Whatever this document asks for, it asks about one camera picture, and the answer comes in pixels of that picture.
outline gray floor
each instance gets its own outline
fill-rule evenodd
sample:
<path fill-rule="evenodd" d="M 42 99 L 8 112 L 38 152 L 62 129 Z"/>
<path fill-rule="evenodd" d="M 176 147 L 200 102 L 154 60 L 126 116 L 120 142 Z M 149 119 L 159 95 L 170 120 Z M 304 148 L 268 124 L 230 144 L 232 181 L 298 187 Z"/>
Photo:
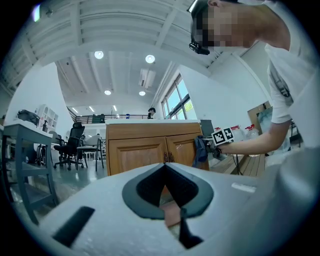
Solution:
<path fill-rule="evenodd" d="M 54 182 L 55 192 L 57 194 L 58 200 L 60 203 L 71 197 L 72 195 L 76 194 L 78 191 L 86 187 L 87 185 L 95 182 L 96 180 L 102 179 L 107 176 L 107 169 L 106 169 L 106 159 L 103 159 L 104 168 L 102 168 L 101 160 L 97 161 L 97 172 L 96 172 L 96 161 L 93 159 L 87 160 L 88 168 L 86 168 L 85 161 L 83 160 L 84 168 L 79 166 L 78 170 L 74 164 L 71 165 L 71 170 L 67 170 L 67 165 L 59 166 L 57 165 L 56 169 L 52 168 L 52 178 Z M 15 182 L 15 170 L 12 169 L 11 172 L 8 173 L 9 181 Z M 45 176 L 35 176 L 29 177 L 29 184 L 49 192 L 47 179 Z M 12 196 L 14 199 L 14 208 L 17 213 L 26 221 L 30 222 L 30 218 L 25 210 L 24 204 L 21 200 L 19 195 L 19 191 L 11 189 Z M 44 205 L 43 207 L 34 211 L 35 216 L 39 221 L 46 216 L 55 205 L 48 204 Z"/>

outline ear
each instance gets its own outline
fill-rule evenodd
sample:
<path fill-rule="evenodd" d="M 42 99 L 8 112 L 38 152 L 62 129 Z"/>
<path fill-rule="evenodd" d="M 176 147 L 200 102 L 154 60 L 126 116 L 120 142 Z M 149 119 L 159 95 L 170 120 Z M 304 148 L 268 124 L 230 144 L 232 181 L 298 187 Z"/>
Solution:
<path fill-rule="evenodd" d="M 220 0 L 208 0 L 208 6 L 210 7 L 221 7 L 221 4 Z"/>

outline cardboard box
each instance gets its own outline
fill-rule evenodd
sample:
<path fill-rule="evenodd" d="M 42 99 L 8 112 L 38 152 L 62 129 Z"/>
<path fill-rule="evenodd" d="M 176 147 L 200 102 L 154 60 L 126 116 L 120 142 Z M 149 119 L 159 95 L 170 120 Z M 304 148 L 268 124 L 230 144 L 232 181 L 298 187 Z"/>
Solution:
<path fill-rule="evenodd" d="M 260 123 L 258 121 L 258 116 L 257 114 L 266 110 L 266 109 L 269 109 L 269 108 L 272 108 L 270 106 L 270 103 L 269 101 L 266 101 L 265 103 L 259 105 L 259 106 L 256 106 L 255 108 L 253 109 L 250 109 L 248 111 L 248 115 L 249 115 L 249 118 L 251 120 L 251 124 L 254 125 L 254 127 L 259 131 L 259 135 L 262 134 L 262 130 L 261 130 L 261 127 L 260 127 Z"/>

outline white t-shirt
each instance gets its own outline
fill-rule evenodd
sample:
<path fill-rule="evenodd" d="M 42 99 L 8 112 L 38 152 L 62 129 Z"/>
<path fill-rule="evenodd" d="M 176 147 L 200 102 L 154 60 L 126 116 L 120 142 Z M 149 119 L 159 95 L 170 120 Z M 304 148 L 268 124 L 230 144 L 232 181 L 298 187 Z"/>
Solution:
<path fill-rule="evenodd" d="M 300 22 L 285 5 L 281 2 L 271 1 L 265 1 L 263 4 L 283 20 L 290 32 L 289 51 L 269 44 L 265 46 L 265 51 L 276 71 L 287 84 L 293 102 L 295 102 L 319 68 L 319 56 Z M 291 119 L 288 112 L 290 105 L 275 85 L 269 68 L 267 72 L 273 105 L 271 121 L 275 124 L 281 124 Z"/>

